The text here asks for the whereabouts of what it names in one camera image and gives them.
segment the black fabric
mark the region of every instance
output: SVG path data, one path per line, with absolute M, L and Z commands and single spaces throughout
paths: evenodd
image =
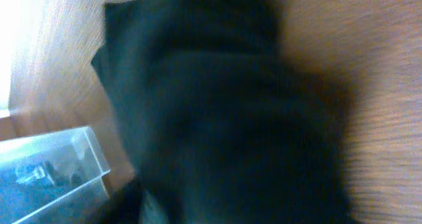
M 170 223 L 352 221 L 334 121 L 277 58 L 264 0 L 108 4 L 105 28 L 92 64 L 142 184 L 128 195 Z

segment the wood grain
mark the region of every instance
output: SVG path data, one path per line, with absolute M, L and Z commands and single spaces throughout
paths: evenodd
M 133 172 L 90 66 L 103 41 L 105 1 L 26 3 L 13 65 L 14 132 L 4 136 L 2 129 L 1 139 L 91 125 L 113 169 L 107 183 L 116 189 Z M 344 169 L 354 216 L 422 223 L 422 0 L 273 1 L 284 10 L 281 56 L 331 82 L 338 92 L 332 103 L 353 98 Z

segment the transparent plastic box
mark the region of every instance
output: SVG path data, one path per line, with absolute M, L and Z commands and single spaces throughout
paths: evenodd
M 89 126 L 0 142 L 0 223 L 74 223 L 109 197 Z

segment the folded black cloth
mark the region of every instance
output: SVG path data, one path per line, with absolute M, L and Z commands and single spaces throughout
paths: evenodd
M 277 57 L 276 30 L 265 0 L 105 6 L 92 65 L 140 185 L 100 221 L 352 222 L 333 120 Z

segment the wooden floor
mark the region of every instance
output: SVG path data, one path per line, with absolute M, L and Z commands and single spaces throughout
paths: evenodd
M 0 119 L 0 140 L 91 125 L 113 169 L 106 181 L 113 190 L 133 174 L 90 66 L 103 40 L 104 1 L 25 0 L 12 116 Z M 353 215 L 422 223 L 422 0 L 284 3 L 282 56 L 346 89 L 331 100 L 349 100 L 344 169 Z

